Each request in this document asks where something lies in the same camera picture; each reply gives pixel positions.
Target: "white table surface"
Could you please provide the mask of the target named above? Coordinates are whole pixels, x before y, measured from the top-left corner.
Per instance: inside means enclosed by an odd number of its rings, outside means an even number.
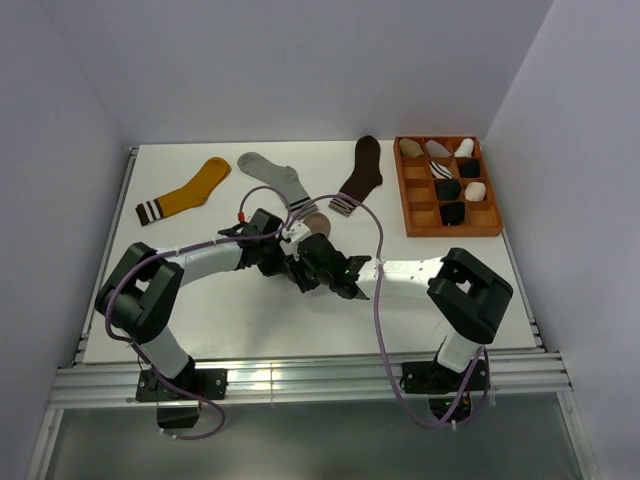
[[[469,250],[503,276],[515,293],[490,349],[533,348],[535,341],[502,236],[491,238],[408,238],[405,235],[392,141],[380,142],[382,186],[366,199],[385,233],[383,257],[419,260],[445,255],[458,246]],[[309,194],[336,193],[353,168],[355,142],[278,142],[140,147],[108,260],[106,275],[126,248],[142,241],[154,248],[187,245],[213,237],[236,223],[238,205],[252,187],[262,185],[242,173],[236,161],[255,151],[279,165],[294,167]],[[229,176],[207,203],[141,227],[135,206],[186,183],[210,157],[226,159]],[[284,217],[280,200],[260,191],[245,213],[262,207]],[[346,256],[375,253],[377,233],[362,209],[344,218],[328,208],[330,240]],[[381,318],[389,352],[433,352],[447,323],[425,301],[383,298]],[[372,302],[343,300],[326,287],[301,294],[284,277],[263,277],[257,268],[212,275],[180,290],[169,322],[183,348],[195,359],[255,359],[378,353]],[[127,362],[134,353],[106,336],[104,318],[95,313],[84,361]]]

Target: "black bracket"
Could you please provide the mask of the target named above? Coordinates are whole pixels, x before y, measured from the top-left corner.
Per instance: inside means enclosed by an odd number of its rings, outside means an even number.
[[[455,392],[467,370],[455,373],[437,362],[404,362],[402,364],[402,379],[400,387],[405,393],[444,395]],[[467,387],[472,391],[484,391],[486,385],[487,368],[484,360],[478,360],[473,369]]]
[[[224,368],[192,370],[195,394],[207,400],[223,400],[227,391],[227,370]],[[151,370],[143,370],[138,378],[136,401],[157,403],[175,400],[188,400],[184,395],[167,389],[158,381]],[[156,419],[158,427],[165,430],[193,428],[200,417],[197,407],[158,407]]]
[[[202,368],[196,369],[193,373],[194,388],[196,395],[207,400],[223,400],[227,391],[227,370],[224,368]],[[156,403],[172,402],[176,400],[189,400],[165,388],[158,381],[151,370],[143,370],[138,378],[138,389],[136,390],[136,402]]]

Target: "mustard yellow sock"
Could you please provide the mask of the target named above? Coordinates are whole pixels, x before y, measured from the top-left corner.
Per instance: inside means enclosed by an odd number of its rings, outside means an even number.
[[[204,205],[213,189],[225,179],[230,171],[231,167],[223,158],[210,158],[184,187],[138,204],[136,213],[140,224],[144,227],[188,208]]]

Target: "brown sock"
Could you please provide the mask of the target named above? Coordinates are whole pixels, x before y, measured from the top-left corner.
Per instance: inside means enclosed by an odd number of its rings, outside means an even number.
[[[380,144],[370,135],[362,137],[356,143],[356,160],[353,173],[344,182],[340,193],[364,202],[371,190],[382,185],[380,174]],[[357,206],[349,200],[334,198],[329,202],[329,208],[348,217]]]
[[[302,223],[309,227],[311,233],[321,233],[325,237],[329,238],[329,234],[331,233],[331,222],[326,215],[320,212],[313,212],[304,217]]]

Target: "cable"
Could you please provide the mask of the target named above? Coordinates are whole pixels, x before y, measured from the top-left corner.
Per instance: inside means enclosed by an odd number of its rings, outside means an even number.
[[[405,411],[409,414],[409,416],[419,425],[426,427],[426,428],[438,428],[440,426],[442,426],[444,423],[446,423],[446,421],[451,417],[451,415],[453,414],[453,412],[455,411],[455,409],[458,407],[459,403],[460,403],[460,399],[464,393],[465,388],[467,387],[467,384],[469,382],[469,378],[471,377],[471,374],[473,373],[473,370],[475,368],[475,366],[478,363],[478,359],[480,356],[480,353],[484,353],[484,357],[485,357],[485,361],[486,361],[486,366],[487,366],[487,375],[486,375],[486,381],[485,381],[485,389],[482,395],[482,398],[477,406],[476,409],[474,409],[474,411],[472,411],[471,415],[459,422],[459,425],[464,424],[466,422],[468,422],[469,420],[471,420],[471,418],[473,417],[475,410],[479,410],[480,407],[483,405],[486,396],[487,396],[487,392],[489,390],[489,386],[490,386],[490,374],[489,374],[489,354],[486,350],[485,347],[481,347],[478,349],[478,351],[476,352],[476,355],[473,359],[473,361],[471,362],[471,365],[469,366],[466,375],[464,376],[462,383],[460,385],[460,388],[457,392],[457,395],[453,401],[453,403],[451,404],[451,407],[449,408],[449,410],[447,410],[447,412],[445,413],[445,415],[437,422],[430,424],[425,422],[424,420],[422,420],[415,412],[413,412],[413,410],[411,409],[411,407],[409,406],[408,402],[406,401],[406,399],[402,396],[402,393],[400,392],[400,389],[398,387],[398,385],[396,384],[395,381],[395,376],[393,375],[393,371],[391,369],[391,363],[389,361],[389,356],[387,354],[385,345],[384,345],[384,339],[382,336],[382,328],[380,325],[380,292],[382,290],[382,282],[383,282],[383,277],[384,277],[384,269],[381,263],[381,256],[382,256],[382,245],[384,242],[384,232],[382,229],[382,224],[380,223],[380,220],[378,219],[378,217],[376,216],[376,214],[366,205],[364,205],[363,203],[359,202],[358,200],[355,200],[351,197],[349,197],[348,195],[342,194],[342,193],[338,193],[338,194],[327,194],[327,195],[321,195],[319,197],[313,198],[309,201],[306,202],[305,206],[303,208],[301,208],[296,214],[294,214],[293,216],[291,215],[291,209],[289,207],[289,204],[286,200],[286,197],[282,194],[282,192],[280,192],[279,190],[269,187],[269,186],[260,186],[260,187],[256,187],[253,188],[251,190],[249,190],[246,195],[242,198],[242,201],[240,202],[240,212],[238,214],[239,218],[241,217],[241,215],[243,216],[243,210],[244,210],[244,205],[247,201],[247,199],[249,198],[250,195],[252,195],[254,192],[258,191],[258,190],[270,190],[273,191],[274,193],[276,193],[281,200],[283,201],[283,203],[286,206],[287,209],[287,216],[285,221],[282,223],[282,225],[280,226],[280,228],[278,228],[276,231],[269,233],[269,234],[265,234],[265,235],[256,235],[256,236],[252,236],[252,237],[228,237],[228,238],[222,238],[222,239],[218,239],[216,240],[215,243],[217,244],[222,244],[222,243],[230,243],[230,242],[238,242],[238,241],[259,241],[259,240],[264,240],[267,238],[271,238],[271,237],[275,237],[277,235],[280,235],[282,233],[283,230],[285,230],[286,228],[291,227],[291,225],[298,219],[298,217],[300,216],[300,214],[302,212],[304,212],[306,210],[306,208],[312,204],[315,204],[316,202],[318,202],[319,200],[323,200],[323,199],[330,199],[330,198],[341,198],[341,199],[346,199],[349,200],[351,202],[353,202],[356,206],[361,207],[363,210],[365,210],[369,216],[371,216],[371,218],[373,219],[374,223],[376,224],[376,227],[378,228],[378,246],[376,248],[376,260],[378,261],[378,265],[377,265],[377,271],[378,271],[378,278],[376,280],[376,288],[375,288],[375,293],[374,293],[374,297],[373,297],[373,319],[374,319],[374,325],[375,325],[375,329],[376,329],[376,337],[378,339],[378,346],[380,348],[380,355],[382,357],[382,362],[383,365],[385,367],[385,371],[387,373],[387,378],[389,379],[389,383],[391,384],[391,388],[393,390],[393,393],[396,397],[396,399],[398,400],[398,402],[402,405],[402,407],[405,409]],[[206,242],[201,242],[201,243],[196,243],[193,245],[189,245],[187,247],[184,247],[182,249],[180,249],[181,253],[190,253],[196,250],[200,250],[202,248],[206,248],[206,247],[210,247],[214,245],[214,241],[213,240],[209,240]],[[202,402],[202,403],[206,403],[207,405],[211,406],[212,408],[214,408],[215,410],[217,410],[220,413],[220,422],[218,424],[218,426],[216,426],[214,429],[210,430],[209,432],[200,434],[200,435],[182,435],[182,434],[175,434],[172,432],[168,432],[168,431],[163,431],[165,434],[169,435],[170,437],[172,437],[173,439],[180,439],[180,440],[199,440],[199,439],[203,439],[203,438],[207,438],[210,437],[214,434],[216,434],[218,431],[220,431],[220,429],[222,429],[222,427],[224,426],[224,423],[226,421],[226,415],[224,413],[224,410],[217,405],[215,402],[206,399],[200,395],[196,395],[194,393],[188,392],[186,390],[183,390],[175,385],[173,385],[169,380],[167,380],[156,368],[154,365],[151,364],[151,362],[149,361],[149,359],[146,357],[146,355],[144,354],[144,352],[142,352],[142,350],[139,348],[139,346],[137,344],[135,344],[134,342],[132,342],[132,340],[129,337],[125,337],[122,335],[117,335],[116,333],[113,332],[113,328],[112,328],[112,321],[111,321],[111,317],[113,315],[113,309],[115,306],[115,300],[116,298],[120,295],[120,293],[122,293],[122,290],[124,289],[125,285],[127,283],[129,283],[129,281],[131,281],[131,279],[136,275],[136,273],[138,273],[142,268],[144,268],[146,265],[158,260],[158,259],[164,259],[164,258],[169,258],[172,256],[175,256],[177,254],[176,251],[167,251],[167,252],[163,252],[163,253],[158,253],[155,255],[152,255],[151,257],[143,260],[142,262],[138,263],[134,268],[132,268],[125,276],[124,278],[120,281],[120,283],[117,285],[117,287],[115,288],[113,295],[111,296],[111,298],[109,299],[109,302],[107,304],[107,308],[105,311],[105,330],[107,332],[107,335],[114,339],[114,340],[118,340],[118,341],[124,341],[127,343],[130,343],[132,345],[133,350],[138,354],[138,356],[140,358],[143,359],[143,361],[145,361],[145,363],[149,364],[151,366],[151,370],[154,373],[154,375],[158,378],[158,380],[160,381],[160,383],[162,383],[163,386],[165,386],[166,388],[173,390],[176,393],[179,393],[180,395],[183,395],[184,397],[187,398],[191,398],[193,400],[196,400],[198,402]]]
[[[353,202],[355,205],[361,207],[363,210],[365,210],[369,216],[373,219],[374,223],[376,224],[376,227],[378,228],[378,246],[376,248],[376,260],[378,261],[378,265],[377,265],[377,270],[378,270],[378,278],[376,279],[376,287],[375,287],[375,291],[374,291],[374,295],[373,295],[373,322],[375,325],[375,329],[376,329],[376,338],[378,340],[378,347],[380,349],[380,356],[382,357],[382,363],[384,365],[384,369],[387,373],[387,378],[389,379],[389,383],[391,384],[391,389],[393,390],[393,393],[396,397],[396,399],[398,400],[398,402],[400,403],[400,405],[402,405],[402,407],[405,409],[405,411],[407,412],[407,414],[411,417],[411,419],[413,421],[415,421],[418,425],[420,425],[421,427],[425,427],[425,428],[439,428],[442,425],[444,425],[447,420],[449,420],[449,418],[451,417],[451,415],[453,415],[453,412],[456,410],[456,408],[458,408],[458,405],[460,404],[460,399],[462,398],[462,395],[464,394],[465,389],[467,388],[467,384],[469,383],[469,379],[471,378],[471,374],[473,373],[473,370],[475,369],[476,365],[478,364],[478,360],[480,358],[480,354],[483,353],[484,354],[484,358],[485,358],[485,362],[486,362],[486,376],[485,376],[485,386],[484,386],[484,392],[482,393],[482,398],[480,399],[480,402],[478,403],[478,406],[476,407],[476,409],[474,409],[471,414],[469,415],[469,417],[467,417],[466,419],[457,422],[457,425],[463,425],[465,423],[467,423],[469,420],[471,420],[475,414],[475,412],[477,410],[480,410],[480,408],[482,407],[482,405],[484,404],[486,397],[487,397],[487,393],[489,392],[489,387],[491,385],[490,383],[490,372],[489,372],[489,352],[487,352],[487,349],[483,346],[478,348],[478,351],[476,352],[475,356],[473,357],[473,360],[471,362],[471,365],[469,365],[469,367],[467,368],[467,373],[465,374],[465,376],[462,379],[462,383],[460,384],[460,388],[458,389],[458,392],[451,404],[451,406],[449,407],[449,409],[447,410],[447,412],[444,414],[444,416],[442,418],[440,418],[440,420],[436,421],[435,423],[429,423],[429,422],[425,422],[418,414],[416,414],[412,409],[411,406],[409,405],[409,403],[407,402],[407,400],[402,396],[402,393],[400,392],[400,387],[398,386],[398,384],[396,383],[396,379],[395,376],[393,375],[393,370],[391,369],[391,362],[389,360],[389,355],[387,353],[387,349],[384,345],[384,338],[382,336],[382,327],[380,325],[380,293],[382,290],[382,281],[383,281],[383,277],[384,277],[384,268],[381,262],[381,256],[382,256],[382,244],[384,242],[384,233],[382,231],[382,224],[380,223],[380,220],[378,219],[378,217],[376,216],[375,213],[373,213],[373,210],[371,210],[369,207],[367,207],[365,204],[359,202],[358,200],[355,200],[347,195],[344,194],[329,194],[329,195],[321,195],[319,197],[313,198],[311,200],[309,200],[304,207],[302,207],[298,213],[303,212],[304,210],[306,210],[306,208],[312,204],[312,203],[316,203],[318,200],[322,200],[325,198],[346,198],[347,200]],[[295,219],[297,218],[297,215],[294,215],[292,222],[295,221]]]
[[[259,240],[264,240],[266,238],[271,238],[271,237],[280,235],[280,233],[282,233],[282,230],[284,230],[285,226],[288,224],[288,222],[291,219],[291,209],[289,208],[289,203],[287,202],[286,197],[279,190],[277,190],[275,188],[272,188],[272,187],[268,187],[268,186],[260,186],[260,187],[252,188],[251,190],[249,190],[246,193],[246,195],[243,197],[242,201],[240,202],[240,212],[242,212],[242,209],[244,208],[244,204],[246,203],[246,201],[249,198],[249,196],[252,195],[254,192],[256,192],[258,190],[271,190],[271,191],[275,192],[282,199],[283,203],[285,204],[285,207],[287,208],[287,217],[286,217],[285,222],[280,226],[280,228],[278,228],[275,232],[272,232],[272,233],[268,233],[268,234],[265,234],[265,235],[256,235],[256,236],[252,236],[252,237],[221,238],[221,239],[217,239],[216,240],[216,242],[215,242],[216,244],[238,242],[240,240],[242,240],[242,241],[259,241]],[[213,244],[214,244],[213,240],[208,240],[206,242],[201,242],[201,243],[196,243],[194,245],[189,245],[188,247],[180,249],[180,252],[181,253],[190,253],[190,252],[193,252],[193,251],[196,251],[196,250],[200,250],[202,248],[210,247]],[[224,413],[224,410],[222,409],[222,407],[220,407],[217,403],[215,403],[215,402],[213,402],[213,401],[211,401],[211,400],[209,400],[207,398],[204,398],[201,395],[196,395],[195,393],[188,392],[188,391],[183,390],[183,389],[177,387],[176,385],[172,384],[169,380],[167,380],[164,377],[164,375],[162,375],[162,373],[160,371],[158,371],[158,369],[151,363],[149,358],[144,354],[144,352],[140,349],[140,347],[135,342],[133,342],[129,337],[125,337],[123,335],[117,335],[113,331],[113,325],[112,325],[112,321],[111,321],[111,317],[113,315],[113,309],[114,309],[114,306],[115,306],[115,300],[122,293],[122,290],[131,281],[131,279],[133,279],[134,276],[141,269],[143,269],[146,265],[148,265],[148,264],[150,264],[152,262],[155,262],[158,259],[173,257],[176,254],[177,254],[176,251],[170,250],[170,251],[167,251],[167,252],[157,253],[155,255],[152,255],[151,257],[146,258],[142,262],[138,263],[135,267],[133,267],[124,276],[124,278],[120,281],[120,283],[114,289],[113,295],[111,296],[111,298],[109,299],[109,302],[107,303],[107,308],[105,310],[105,315],[104,315],[105,330],[107,332],[107,335],[110,338],[112,338],[114,340],[117,340],[117,341],[127,342],[127,343],[131,344],[131,347],[132,347],[133,351],[136,352],[138,357],[142,358],[142,360],[146,364],[151,366],[151,371],[157,377],[158,381],[160,383],[162,383],[162,385],[165,388],[168,388],[169,390],[172,390],[172,391],[174,391],[176,393],[179,393],[180,395],[182,395],[182,396],[184,396],[186,398],[190,398],[190,399],[196,400],[198,402],[206,403],[210,407],[214,408],[220,414],[220,422],[218,423],[218,425],[215,428],[213,428],[212,430],[210,430],[210,431],[208,431],[206,433],[199,434],[199,435],[184,435],[184,434],[178,434],[178,433],[170,432],[170,431],[167,431],[167,430],[162,430],[162,433],[170,436],[174,440],[201,440],[203,438],[207,438],[207,437],[210,437],[212,435],[215,435],[224,426],[225,421],[226,421],[226,414]]]

